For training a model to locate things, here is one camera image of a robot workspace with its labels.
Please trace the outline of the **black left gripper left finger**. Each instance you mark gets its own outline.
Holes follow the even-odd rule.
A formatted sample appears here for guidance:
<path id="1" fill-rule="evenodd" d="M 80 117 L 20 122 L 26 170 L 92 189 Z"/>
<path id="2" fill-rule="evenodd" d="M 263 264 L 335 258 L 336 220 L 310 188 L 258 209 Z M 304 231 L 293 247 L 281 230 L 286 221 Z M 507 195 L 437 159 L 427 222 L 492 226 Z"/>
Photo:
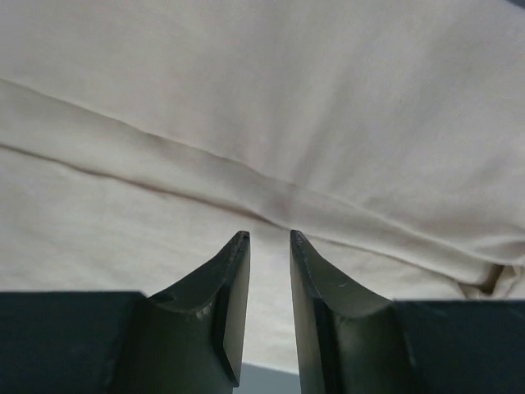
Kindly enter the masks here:
<path id="1" fill-rule="evenodd" d="M 4 393 L 230 393 L 240 384 L 250 237 L 152 296 L 4 292 Z"/>

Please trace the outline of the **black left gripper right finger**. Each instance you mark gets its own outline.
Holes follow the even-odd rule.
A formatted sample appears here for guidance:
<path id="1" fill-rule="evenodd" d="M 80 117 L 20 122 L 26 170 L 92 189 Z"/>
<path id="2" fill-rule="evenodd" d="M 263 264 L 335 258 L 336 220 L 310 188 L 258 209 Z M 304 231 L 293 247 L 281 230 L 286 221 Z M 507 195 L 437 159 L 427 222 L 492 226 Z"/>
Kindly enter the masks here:
<path id="1" fill-rule="evenodd" d="M 522 300 L 388 300 L 290 233 L 304 393 L 521 393 Z"/>

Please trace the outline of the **beige t shirt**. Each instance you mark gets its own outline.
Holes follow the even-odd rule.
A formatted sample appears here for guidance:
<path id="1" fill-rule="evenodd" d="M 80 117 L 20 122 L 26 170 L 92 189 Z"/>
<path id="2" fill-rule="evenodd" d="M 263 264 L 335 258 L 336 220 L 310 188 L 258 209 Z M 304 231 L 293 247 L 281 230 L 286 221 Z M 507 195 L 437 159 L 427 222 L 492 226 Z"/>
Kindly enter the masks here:
<path id="1" fill-rule="evenodd" d="M 154 293 L 248 231 L 244 360 L 295 371 L 292 229 L 388 298 L 523 297 L 523 9 L 2 2 L 2 289 Z"/>

